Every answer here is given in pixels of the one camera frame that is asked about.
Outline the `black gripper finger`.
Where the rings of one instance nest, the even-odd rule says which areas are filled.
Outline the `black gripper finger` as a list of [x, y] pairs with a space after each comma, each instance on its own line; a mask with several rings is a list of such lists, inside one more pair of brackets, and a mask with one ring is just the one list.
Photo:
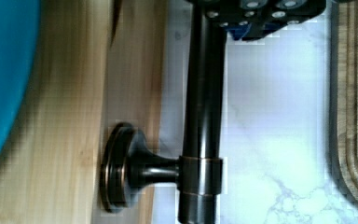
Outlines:
[[254, 41], [324, 12], [326, 0], [186, 0], [235, 40]]

